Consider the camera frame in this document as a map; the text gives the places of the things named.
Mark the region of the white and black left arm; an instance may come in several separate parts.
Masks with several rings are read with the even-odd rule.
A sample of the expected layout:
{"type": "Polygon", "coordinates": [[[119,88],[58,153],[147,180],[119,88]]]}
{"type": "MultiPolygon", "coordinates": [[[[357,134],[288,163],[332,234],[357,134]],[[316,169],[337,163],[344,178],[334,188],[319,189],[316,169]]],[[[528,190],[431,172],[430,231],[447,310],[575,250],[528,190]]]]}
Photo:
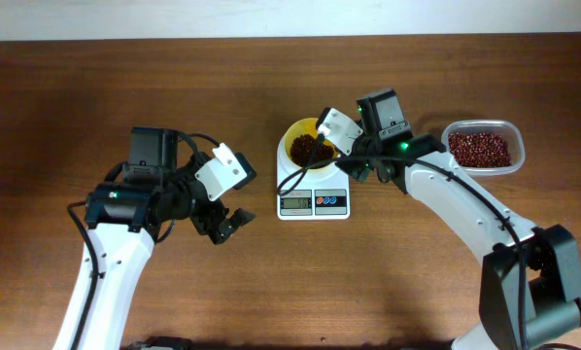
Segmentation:
{"type": "Polygon", "coordinates": [[[120,347],[141,274],[177,222],[191,221],[198,234],[219,245],[254,219],[221,200],[256,177],[246,157],[224,143],[203,152],[194,139],[175,129],[132,128],[128,159],[86,200],[68,205],[84,248],[55,348],[120,347]],[[75,212],[79,206],[82,218],[75,212]]]}

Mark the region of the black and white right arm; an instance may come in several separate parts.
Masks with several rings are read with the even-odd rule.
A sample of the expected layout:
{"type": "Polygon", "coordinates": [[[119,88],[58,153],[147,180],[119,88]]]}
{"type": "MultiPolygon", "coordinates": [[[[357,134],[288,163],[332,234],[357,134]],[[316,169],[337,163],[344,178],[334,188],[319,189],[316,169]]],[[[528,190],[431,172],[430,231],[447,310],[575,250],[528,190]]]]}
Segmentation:
{"type": "Polygon", "coordinates": [[[482,265],[480,322],[451,349],[540,349],[581,328],[581,258],[561,225],[542,228],[511,211],[462,170],[430,134],[415,136],[393,89],[358,99],[358,121],[322,113],[318,131],[341,152],[338,167],[375,172],[432,210],[482,265]]]}

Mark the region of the yellow plastic measuring scoop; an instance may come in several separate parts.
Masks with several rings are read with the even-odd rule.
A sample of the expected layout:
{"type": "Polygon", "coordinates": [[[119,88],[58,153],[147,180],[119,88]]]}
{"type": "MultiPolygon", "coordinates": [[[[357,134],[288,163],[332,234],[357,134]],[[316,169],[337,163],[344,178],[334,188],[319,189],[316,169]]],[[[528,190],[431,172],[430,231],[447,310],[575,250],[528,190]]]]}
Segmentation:
{"type": "Polygon", "coordinates": [[[317,138],[317,121],[317,118],[306,118],[292,124],[284,137],[285,147],[289,149],[293,141],[302,135],[310,135],[313,138],[317,138]]]}

